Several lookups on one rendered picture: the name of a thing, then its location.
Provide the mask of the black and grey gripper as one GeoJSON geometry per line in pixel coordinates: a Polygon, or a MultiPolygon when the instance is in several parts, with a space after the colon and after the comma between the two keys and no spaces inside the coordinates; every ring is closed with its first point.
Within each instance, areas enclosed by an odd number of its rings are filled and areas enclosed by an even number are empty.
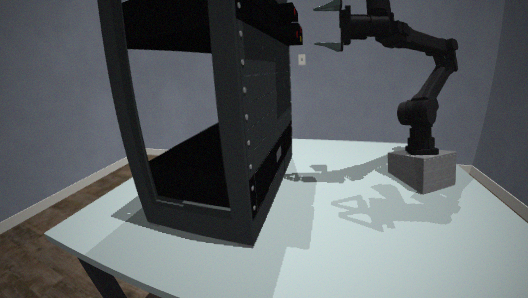
{"type": "Polygon", "coordinates": [[[334,51],[342,52],[343,43],[344,45],[349,45],[351,43],[351,36],[370,36],[371,27],[368,27],[368,23],[370,23],[371,20],[369,16],[351,16],[351,5],[345,5],[345,9],[341,9],[342,0],[333,0],[323,6],[313,9],[313,11],[339,11],[339,28],[341,28],[341,43],[315,43],[315,45],[324,46],[334,51]],[[325,9],[326,7],[327,9],[325,9]]]}

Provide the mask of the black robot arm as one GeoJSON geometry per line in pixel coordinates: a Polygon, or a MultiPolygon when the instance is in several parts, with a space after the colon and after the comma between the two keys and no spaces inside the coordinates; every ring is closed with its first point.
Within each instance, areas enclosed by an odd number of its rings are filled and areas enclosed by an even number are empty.
{"type": "Polygon", "coordinates": [[[409,128],[408,146],[405,146],[409,154],[438,155],[439,149],[435,148],[431,127],[435,123],[439,108],[437,96],[450,74],[458,70],[455,52],[458,50],[457,40],[437,38],[413,30],[407,23],[394,21],[389,0],[366,0],[366,5],[367,14],[351,14],[351,16],[370,17],[369,37],[375,37],[375,41],[387,48],[407,48],[425,52],[427,56],[433,55],[435,69],[411,100],[399,104],[397,116],[400,124],[412,127],[409,128]]]}

